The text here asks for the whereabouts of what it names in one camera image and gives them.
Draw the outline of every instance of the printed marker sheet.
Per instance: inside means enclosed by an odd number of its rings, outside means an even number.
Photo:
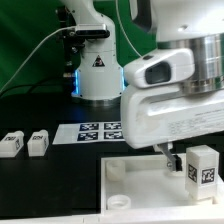
[[[121,122],[61,124],[53,145],[124,141]]]

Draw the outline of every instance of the white platform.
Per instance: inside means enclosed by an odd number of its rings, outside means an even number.
[[[179,156],[185,161],[185,154]],[[123,179],[108,180],[106,164],[113,160],[125,162],[126,173]],[[20,219],[16,223],[223,224],[224,183],[221,178],[218,182],[218,194],[212,204],[189,205],[188,193],[185,191],[185,171],[173,175],[168,171],[166,163],[163,155],[104,158],[101,161],[101,214]],[[117,194],[127,195],[131,199],[130,209],[107,209],[107,199]],[[0,223],[15,223],[15,220]]]

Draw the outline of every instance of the warning label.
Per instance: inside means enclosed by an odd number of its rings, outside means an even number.
[[[98,55],[95,62],[93,63],[93,67],[105,67],[101,57]]]

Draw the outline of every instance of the white cable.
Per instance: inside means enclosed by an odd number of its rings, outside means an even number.
[[[14,75],[8,80],[8,82],[6,82],[6,84],[1,88],[0,90],[0,94],[4,91],[4,89],[12,82],[12,80],[17,76],[17,74],[21,71],[21,69],[24,67],[24,65],[30,60],[30,58],[33,56],[33,54],[43,45],[43,43],[45,41],[47,41],[49,38],[51,38],[52,36],[54,36],[55,34],[63,31],[63,30],[69,30],[69,29],[73,29],[75,28],[75,26],[71,26],[71,27],[65,27],[65,28],[61,28],[56,30],[55,32],[53,32],[52,34],[48,35],[47,37],[45,37],[38,45],[37,47],[31,52],[31,54],[26,58],[26,60],[20,65],[20,67],[16,70],[16,72],[14,73]]]
[[[139,56],[141,57],[142,55],[135,49],[135,47],[132,45],[131,41],[129,40],[125,30],[124,30],[124,27],[123,27],[123,24],[121,22],[121,17],[120,17],[120,13],[119,13],[119,6],[118,6],[118,0],[115,0],[115,4],[116,4],[116,12],[117,12],[117,18],[118,18],[118,22],[119,22],[119,25],[121,27],[121,30],[128,42],[128,44],[131,46],[131,48],[133,49],[133,51]]]

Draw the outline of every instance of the white box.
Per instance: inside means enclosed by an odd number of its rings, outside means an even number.
[[[0,158],[15,157],[24,145],[23,136],[22,131],[8,133],[0,142]]]
[[[203,145],[190,147],[186,153],[186,190],[195,200],[217,194],[219,153]]]
[[[29,156],[44,156],[49,145],[48,132],[41,130],[34,132],[28,141]]]

